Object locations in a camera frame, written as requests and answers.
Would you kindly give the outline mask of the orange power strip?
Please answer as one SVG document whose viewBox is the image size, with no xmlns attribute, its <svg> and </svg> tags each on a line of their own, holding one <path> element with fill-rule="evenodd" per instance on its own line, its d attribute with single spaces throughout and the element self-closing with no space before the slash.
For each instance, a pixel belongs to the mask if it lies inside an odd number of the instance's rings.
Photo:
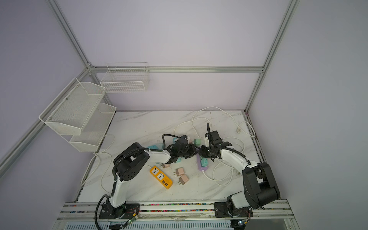
<svg viewBox="0 0 368 230">
<path fill-rule="evenodd" d="M 166 189 L 170 189 L 173 181 L 162 170 L 154 166 L 150 170 L 150 174 Z"/>
</svg>

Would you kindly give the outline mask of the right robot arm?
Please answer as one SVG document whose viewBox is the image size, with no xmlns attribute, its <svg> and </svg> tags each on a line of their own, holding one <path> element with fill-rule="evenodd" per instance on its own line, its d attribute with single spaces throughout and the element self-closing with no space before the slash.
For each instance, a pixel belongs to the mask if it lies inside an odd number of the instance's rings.
<svg viewBox="0 0 368 230">
<path fill-rule="evenodd" d="M 230 195 L 232 208 L 258 209 L 280 199 L 280 191 L 269 164 L 248 159 L 232 148 L 231 143 L 224 142 L 217 131 L 207 132 L 204 140 L 205 145 L 199 151 L 201 157 L 221 159 L 242 175 L 242 191 Z"/>
</svg>

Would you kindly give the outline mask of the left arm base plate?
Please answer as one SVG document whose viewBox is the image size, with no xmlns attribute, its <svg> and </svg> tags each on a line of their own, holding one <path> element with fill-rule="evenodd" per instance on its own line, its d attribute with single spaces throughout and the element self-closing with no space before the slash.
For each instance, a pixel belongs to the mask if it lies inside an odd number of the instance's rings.
<svg viewBox="0 0 368 230">
<path fill-rule="evenodd" d="M 140 204 L 124 204 L 118 208 L 113 208 L 110 204 L 102 204 L 102 210 L 99 214 L 99 219 L 131 219 L 134 215 L 138 215 Z"/>
</svg>

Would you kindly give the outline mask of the green charger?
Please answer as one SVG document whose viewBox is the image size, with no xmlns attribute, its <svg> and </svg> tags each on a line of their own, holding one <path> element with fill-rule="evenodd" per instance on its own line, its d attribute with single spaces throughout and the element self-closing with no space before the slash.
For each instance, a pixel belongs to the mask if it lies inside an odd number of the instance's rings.
<svg viewBox="0 0 368 230">
<path fill-rule="evenodd" d="M 201 146 L 201 139 L 194 139 L 193 143 L 194 143 L 196 146 Z"/>
</svg>

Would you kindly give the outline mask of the purple power strip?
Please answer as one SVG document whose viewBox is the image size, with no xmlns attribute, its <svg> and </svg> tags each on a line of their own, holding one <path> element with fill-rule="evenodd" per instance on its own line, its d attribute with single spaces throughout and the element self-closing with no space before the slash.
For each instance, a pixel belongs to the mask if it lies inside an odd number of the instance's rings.
<svg viewBox="0 0 368 230">
<path fill-rule="evenodd" d="M 202 158 L 200 155 L 197 155 L 197 166 L 198 170 L 201 172 L 205 172 L 208 169 L 208 160 L 207 158 Z"/>
</svg>

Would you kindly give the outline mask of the teal mountain-shaped power strip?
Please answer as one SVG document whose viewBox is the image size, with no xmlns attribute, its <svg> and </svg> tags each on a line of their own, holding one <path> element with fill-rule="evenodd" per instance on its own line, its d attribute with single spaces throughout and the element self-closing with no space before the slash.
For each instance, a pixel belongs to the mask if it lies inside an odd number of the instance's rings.
<svg viewBox="0 0 368 230">
<path fill-rule="evenodd" d="M 162 151 L 162 148 L 159 148 L 157 145 L 151 145 L 147 147 L 149 151 Z"/>
</svg>

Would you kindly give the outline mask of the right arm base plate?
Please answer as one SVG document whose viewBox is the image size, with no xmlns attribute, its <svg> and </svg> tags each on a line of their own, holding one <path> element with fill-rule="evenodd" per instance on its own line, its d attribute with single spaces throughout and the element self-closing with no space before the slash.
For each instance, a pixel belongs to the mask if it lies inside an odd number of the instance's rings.
<svg viewBox="0 0 368 230">
<path fill-rule="evenodd" d="M 251 218 L 253 211 L 250 207 L 236 208 L 230 201 L 214 203 L 215 217 L 217 218 Z"/>
</svg>

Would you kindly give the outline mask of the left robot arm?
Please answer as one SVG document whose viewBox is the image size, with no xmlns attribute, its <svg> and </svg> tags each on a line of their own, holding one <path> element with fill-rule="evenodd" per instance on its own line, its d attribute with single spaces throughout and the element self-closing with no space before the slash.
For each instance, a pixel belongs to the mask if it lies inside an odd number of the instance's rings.
<svg viewBox="0 0 368 230">
<path fill-rule="evenodd" d="M 199 153 L 200 147 L 190 143 L 186 135 L 178 137 L 171 146 L 152 149 L 135 142 L 120 153 L 113 161 L 112 174 L 114 183 L 110 195 L 106 198 L 107 209 L 114 213 L 126 203 L 129 181 L 133 180 L 143 169 L 148 160 L 155 163 L 172 164 L 178 158 L 191 158 Z"/>
</svg>

